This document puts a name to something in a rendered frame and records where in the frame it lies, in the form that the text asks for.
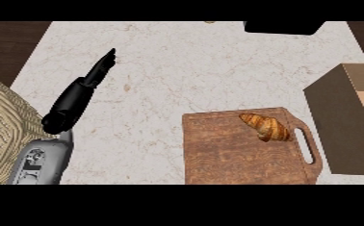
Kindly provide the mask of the brown wooden cutting board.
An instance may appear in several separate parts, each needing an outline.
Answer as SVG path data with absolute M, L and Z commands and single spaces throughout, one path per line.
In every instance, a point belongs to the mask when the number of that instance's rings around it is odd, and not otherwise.
M 313 185 L 323 170 L 310 127 L 281 107 L 253 109 L 283 126 L 304 132 L 313 161 L 307 162 L 299 141 L 268 141 L 242 121 L 244 111 L 182 115 L 185 183 Z

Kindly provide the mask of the brown cardboard box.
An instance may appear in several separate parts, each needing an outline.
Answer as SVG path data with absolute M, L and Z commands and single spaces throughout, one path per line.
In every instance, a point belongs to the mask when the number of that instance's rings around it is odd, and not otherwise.
M 332 173 L 364 175 L 364 63 L 341 63 L 305 96 Z

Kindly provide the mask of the golden brown croissant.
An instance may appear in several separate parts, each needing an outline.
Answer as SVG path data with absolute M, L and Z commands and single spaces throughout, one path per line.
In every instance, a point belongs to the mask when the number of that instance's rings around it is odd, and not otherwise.
M 239 118 L 256 130 L 258 138 L 264 142 L 290 141 L 290 131 L 274 117 L 256 113 L 242 113 Z

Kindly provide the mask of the black appliance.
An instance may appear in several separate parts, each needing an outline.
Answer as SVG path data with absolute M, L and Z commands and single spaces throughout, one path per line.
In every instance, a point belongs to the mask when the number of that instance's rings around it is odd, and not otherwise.
M 313 35 L 323 21 L 244 21 L 244 31 L 247 33 Z

